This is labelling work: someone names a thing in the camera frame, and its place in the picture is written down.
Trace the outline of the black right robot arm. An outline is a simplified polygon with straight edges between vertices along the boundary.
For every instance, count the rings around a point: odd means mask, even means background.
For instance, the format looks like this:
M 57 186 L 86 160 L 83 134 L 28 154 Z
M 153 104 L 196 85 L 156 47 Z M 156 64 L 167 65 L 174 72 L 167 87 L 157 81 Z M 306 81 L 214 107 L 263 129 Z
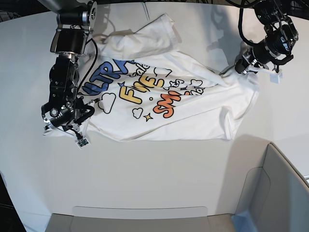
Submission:
M 49 100 L 41 107 L 44 129 L 67 132 L 77 142 L 84 142 L 85 131 L 80 126 L 95 109 L 78 96 L 78 59 L 93 32 L 97 3 L 94 0 L 42 0 L 40 3 L 56 14 L 57 21 L 50 47 L 57 58 L 49 72 Z

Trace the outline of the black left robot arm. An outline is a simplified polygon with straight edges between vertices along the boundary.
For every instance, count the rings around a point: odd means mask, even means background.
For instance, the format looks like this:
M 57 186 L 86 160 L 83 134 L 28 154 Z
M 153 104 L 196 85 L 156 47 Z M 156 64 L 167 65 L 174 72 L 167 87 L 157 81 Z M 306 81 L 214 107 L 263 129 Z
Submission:
M 248 40 L 243 34 L 243 12 L 250 7 L 254 9 L 266 33 L 265 38 L 258 43 Z M 249 72 L 267 72 L 279 76 L 280 67 L 294 58 L 292 49 L 298 41 L 298 32 L 279 0 L 241 1 L 238 30 L 248 49 L 235 64 L 237 73 L 246 75 Z

